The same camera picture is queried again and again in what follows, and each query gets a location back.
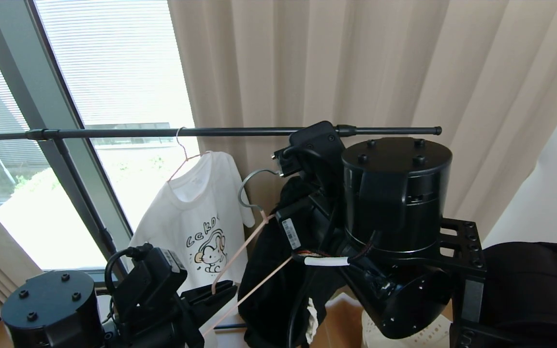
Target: barcode sticker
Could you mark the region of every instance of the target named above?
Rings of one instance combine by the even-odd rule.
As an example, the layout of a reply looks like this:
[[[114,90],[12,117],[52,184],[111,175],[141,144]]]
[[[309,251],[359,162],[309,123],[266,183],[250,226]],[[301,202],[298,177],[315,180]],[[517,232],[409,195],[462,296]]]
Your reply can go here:
[[[302,244],[300,244],[300,239],[296,233],[296,227],[293,226],[291,218],[283,220],[282,224],[285,234],[287,235],[287,239],[289,240],[290,245],[292,245],[292,249],[298,249]]]

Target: hanger hook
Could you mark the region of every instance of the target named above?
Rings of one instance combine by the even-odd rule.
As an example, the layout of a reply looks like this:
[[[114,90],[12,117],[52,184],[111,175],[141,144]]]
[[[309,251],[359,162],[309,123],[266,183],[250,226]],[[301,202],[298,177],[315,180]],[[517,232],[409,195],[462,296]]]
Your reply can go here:
[[[175,132],[175,141],[177,141],[177,145],[179,145],[179,147],[181,147],[184,150],[184,157],[186,159],[188,159],[188,154],[186,153],[186,148],[182,145],[182,143],[179,142],[179,131],[183,130],[186,127],[180,127],[177,129],[177,132]]]
[[[250,173],[248,176],[246,176],[245,180],[242,181],[242,184],[240,185],[240,188],[238,190],[238,201],[240,203],[240,205],[242,205],[243,207],[247,207],[247,208],[255,208],[258,209],[261,213],[263,213],[264,208],[261,207],[261,205],[258,204],[247,204],[244,203],[242,201],[242,191],[244,189],[244,185],[246,185],[246,183],[255,175],[261,173],[261,172],[268,172],[268,173],[272,173],[274,175],[279,175],[280,172],[275,172],[274,170],[270,170],[270,169],[257,169],[254,172]]]

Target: bolt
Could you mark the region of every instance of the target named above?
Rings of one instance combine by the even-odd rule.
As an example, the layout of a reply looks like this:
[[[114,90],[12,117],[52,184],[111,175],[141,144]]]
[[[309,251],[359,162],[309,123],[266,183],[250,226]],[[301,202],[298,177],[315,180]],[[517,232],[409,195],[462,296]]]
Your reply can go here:
[[[413,165],[424,165],[425,160],[426,160],[426,158],[424,156],[416,155],[416,156],[414,156],[413,159],[411,159],[411,162],[413,163]]]
[[[38,319],[38,313],[36,313],[35,311],[29,312],[29,314],[27,315],[27,320],[36,321],[36,319]]]

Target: window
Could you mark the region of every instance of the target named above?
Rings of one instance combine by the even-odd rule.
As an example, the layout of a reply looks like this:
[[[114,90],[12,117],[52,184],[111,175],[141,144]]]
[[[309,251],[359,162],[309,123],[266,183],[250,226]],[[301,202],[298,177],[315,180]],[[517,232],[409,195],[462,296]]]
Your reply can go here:
[[[86,128],[194,127],[166,0],[35,3]],[[183,151],[171,138],[92,142],[135,229]],[[181,143],[199,152],[195,138]]]
[[[27,122],[0,72],[0,132],[26,130]],[[106,264],[33,141],[0,141],[0,222],[42,269]],[[78,257],[79,250],[83,250],[83,258]]]

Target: cartoon print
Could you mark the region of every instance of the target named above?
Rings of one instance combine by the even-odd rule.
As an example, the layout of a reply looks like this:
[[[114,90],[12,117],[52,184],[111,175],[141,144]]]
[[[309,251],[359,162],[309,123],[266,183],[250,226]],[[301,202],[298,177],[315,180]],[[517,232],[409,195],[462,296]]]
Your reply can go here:
[[[225,266],[226,260],[225,236],[223,230],[216,229],[210,238],[199,247],[199,251],[195,254],[195,262],[207,264],[204,270],[208,273],[219,273]]]

